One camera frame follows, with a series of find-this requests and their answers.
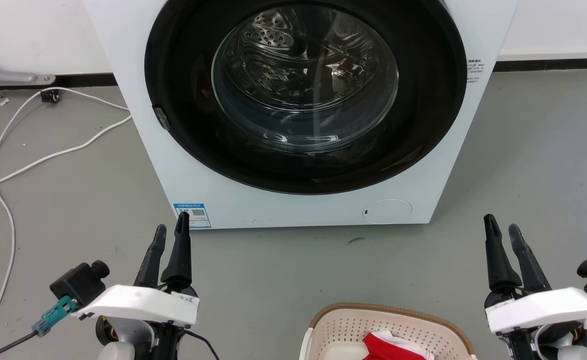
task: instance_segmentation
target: concrete floor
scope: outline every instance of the concrete floor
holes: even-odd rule
[[[83,90],[124,104],[117,88]],[[0,133],[31,93],[2,94],[9,103],[0,106]],[[0,176],[124,117],[71,94],[57,105],[34,102],[0,148]],[[111,268],[107,285],[131,284],[156,225],[175,222],[133,122],[0,191],[18,244],[0,308],[0,347],[30,331],[56,302],[49,284],[81,262],[103,260]],[[448,319],[479,359],[506,359],[483,310],[489,212],[503,231],[520,225],[552,287],[583,287],[575,271],[587,259],[587,70],[494,74],[428,225],[195,232],[193,280],[202,301],[194,330],[223,360],[294,360],[316,312],[364,302]],[[364,239],[348,245],[357,237]],[[9,254],[0,205],[0,285]],[[94,324],[64,319],[3,358],[95,359]],[[213,359],[190,339],[180,352]]]

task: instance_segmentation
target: front-load washing machine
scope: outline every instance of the front-load washing machine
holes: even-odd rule
[[[85,4],[168,202],[193,229],[428,223],[516,8]]]

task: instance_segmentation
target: black baseboard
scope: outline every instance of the black baseboard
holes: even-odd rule
[[[587,59],[556,59],[556,60],[524,60],[498,61],[494,66],[494,73],[510,71],[545,71],[587,69]]]
[[[38,86],[0,86],[1,90],[39,90],[49,87],[89,88],[117,87],[116,77],[111,72],[75,73],[73,75],[56,75],[53,84]]]
[[[587,69],[587,59],[498,61],[494,73],[510,71],[545,71]],[[47,87],[84,88],[118,86],[113,73],[79,73],[74,75],[56,75],[53,84],[47,86],[0,86],[0,90],[45,89]]]

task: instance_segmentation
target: white plastic basket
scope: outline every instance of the white plastic basket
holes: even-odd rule
[[[454,324],[439,317],[367,303],[335,303],[311,321],[299,360],[362,360],[363,339],[388,330],[430,351],[436,360],[475,360],[474,348]]]

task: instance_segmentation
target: black cable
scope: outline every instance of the black cable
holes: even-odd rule
[[[209,342],[209,340],[207,340],[204,337],[198,335],[197,333],[191,332],[189,330],[185,330],[184,333],[187,334],[187,335],[189,335],[190,337],[194,337],[194,338],[196,338],[198,340],[204,341],[205,344],[207,344],[207,346],[209,347],[209,350],[211,350],[211,353],[213,354],[213,357],[215,358],[215,360],[220,360],[220,357],[218,357],[218,354],[214,350],[214,347],[211,345],[211,343]]]
[[[29,333],[29,335],[25,336],[25,337],[20,337],[18,340],[15,340],[14,342],[12,342],[11,344],[8,344],[7,346],[3,346],[0,348],[0,354],[4,353],[5,351],[15,347],[15,346],[19,346],[20,344],[23,344],[24,342],[28,341],[29,339],[35,337],[36,335],[38,335],[38,331],[33,331],[32,333]]]

